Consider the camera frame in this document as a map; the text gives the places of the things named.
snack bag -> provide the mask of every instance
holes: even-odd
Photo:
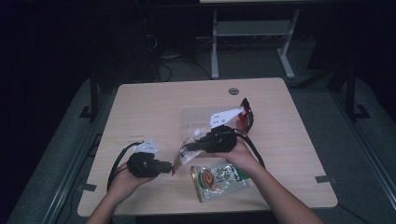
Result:
[[[226,160],[211,166],[192,166],[191,173],[201,203],[252,186],[249,176]]]

person's left hand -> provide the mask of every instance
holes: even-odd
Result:
[[[155,177],[136,177],[128,170],[126,162],[117,168],[116,176],[111,183],[107,196],[112,197],[116,203],[131,196],[134,191],[142,184],[148,183]]]

table top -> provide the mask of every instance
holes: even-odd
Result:
[[[231,95],[230,88],[239,93]],[[333,207],[337,199],[306,132],[300,115],[281,78],[253,78],[120,86],[92,165],[78,213],[89,216],[106,194],[111,167],[123,148],[153,138],[159,152],[155,159],[173,162],[181,139],[181,112],[197,106],[239,106],[250,102],[254,124],[249,137],[268,171],[309,207]],[[128,151],[122,164],[132,154]],[[195,158],[174,176],[160,174],[122,202],[115,215],[192,214],[270,209],[256,187],[207,203],[199,203],[191,166],[211,165],[219,159]]]

metal stand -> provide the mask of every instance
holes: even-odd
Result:
[[[291,37],[297,22],[300,9],[295,9],[291,20],[283,21],[218,21],[218,13],[213,13],[213,37],[212,37],[212,78],[219,78],[219,65],[217,55],[218,36],[241,36],[241,35],[284,35],[285,43],[278,49],[278,56],[282,62],[286,76],[294,78],[286,53],[289,48]]]
[[[90,84],[91,84],[91,113],[89,112],[90,107],[89,106],[84,106],[84,108],[81,111],[81,114],[79,115],[80,118],[84,119],[91,119],[90,121],[93,121],[98,113],[98,85],[96,81],[96,75],[94,71],[91,72],[91,78],[90,78]]]
[[[369,113],[363,105],[357,105],[360,113],[355,113],[355,70],[354,66],[347,66],[345,64],[335,64],[328,69],[314,75],[300,84],[290,86],[291,89],[303,89],[313,84],[314,82],[326,77],[327,75],[334,73],[332,80],[327,85],[329,91],[340,91],[342,86],[346,83],[346,113],[349,117],[356,121],[356,119],[367,119],[370,118]]]

gray floor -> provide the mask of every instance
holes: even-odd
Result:
[[[276,48],[279,43],[279,40],[266,39],[236,53],[220,54],[219,79],[282,77],[290,86],[317,72],[306,69],[315,40],[294,40],[291,43],[288,57],[296,75],[292,80],[285,77],[277,58]],[[169,81],[208,79],[203,70],[210,71],[208,52],[197,55],[197,63],[201,67],[182,62],[185,60],[179,58],[166,64],[173,72]],[[160,67],[160,72],[162,79],[169,75],[164,67]],[[332,179],[339,201],[339,205],[334,208],[318,209],[316,212],[326,223],[394,223],[395,208],[389,201],[384,186],[378,181],[366,149],[369,144],[389,172],[389,177],[396,179],[396,125],[378,104],[371,89],[360,80],[357,80],[356,103],[364,105],[372,117],[351,122],[342,108],[345,93],[327,91],[329,78],[325,77],[304,90],[290,90],[323,167]],[[90,103],[89,82],[84,83],[53,136],[9,223],[84,222],[85,219],[77,214],[81,197],[79,186],[87,179],[93,157],[83,160],[78,156],[78,150],[82,150],[85,155],[94,137],[103,132],[116,92],[117,90],[112,94],[100,94],[100,114],[90,122],[89,119],[78,117],[82,108]],[[359,133],[364,133],[366,144],[358,138]],[[84,162],[80,171],[73,168],[73,162],[77,167],[79,162]],[[78,175],[74,183],[74,178],[66,178],[67,174],[76,173]],[[62,193],[69,188],[60,186],[72,184],[68,197],[62,198]],[[63,208],[59,213],[50,206],[58,202],[57,199],[60,201],[58,208]],[[116,217],[115,221],[134,223],[134,218]]]

